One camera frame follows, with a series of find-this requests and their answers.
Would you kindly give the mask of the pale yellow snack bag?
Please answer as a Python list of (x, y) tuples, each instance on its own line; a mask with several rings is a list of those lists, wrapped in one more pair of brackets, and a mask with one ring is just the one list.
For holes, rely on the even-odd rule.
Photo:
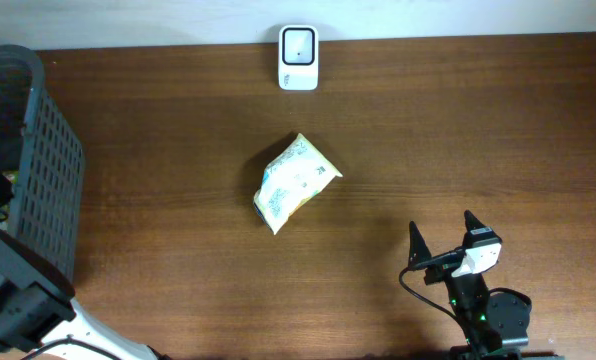
[(276, 235), (301, 206), (343, 174), (301, 133), (263, 172), (253, 204)]

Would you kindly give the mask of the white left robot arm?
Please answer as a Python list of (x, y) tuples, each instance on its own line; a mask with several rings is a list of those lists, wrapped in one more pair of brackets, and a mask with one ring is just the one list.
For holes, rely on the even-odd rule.
[[(1, 207), (12, 184), (0, 172)], [(133, 342), (90, 315), (69, 280), (50, 262), (0, 228), (0, 352), (18, 349), (26, 359), (164, 360), (168, 356)]]

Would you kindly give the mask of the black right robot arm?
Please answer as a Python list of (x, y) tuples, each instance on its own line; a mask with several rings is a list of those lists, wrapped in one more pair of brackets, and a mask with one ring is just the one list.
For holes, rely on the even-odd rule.
[[(464, 212), (462, 244), (433, 256), (415, 222), (409, 223), (408, 264), (398, 276), (400, 285), (427, 305), (447, 314), (461, 328), (464, 346), (449, 350), (450, 359), (520, 359), (529, 342), (531, 299), (508, 288), (490, 289), (483, 274), (498, 264), (502, 239), (470, 211)], [(408, 272), (423, 271), (427, 286), (443, 283), (451, 306), (446, 309), (411, 289)]]

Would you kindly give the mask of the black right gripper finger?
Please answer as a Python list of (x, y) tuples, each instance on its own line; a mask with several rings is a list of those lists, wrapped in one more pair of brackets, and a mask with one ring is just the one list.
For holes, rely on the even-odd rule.
[(484, 225), (470, 210), (464, 211), (464, 220), (468, 232), (487, 230), (487, 226)]
[(418, 265), (431, 258), (431, 253), (422, 237), (416, 223), (409, 222), (409, 265)]

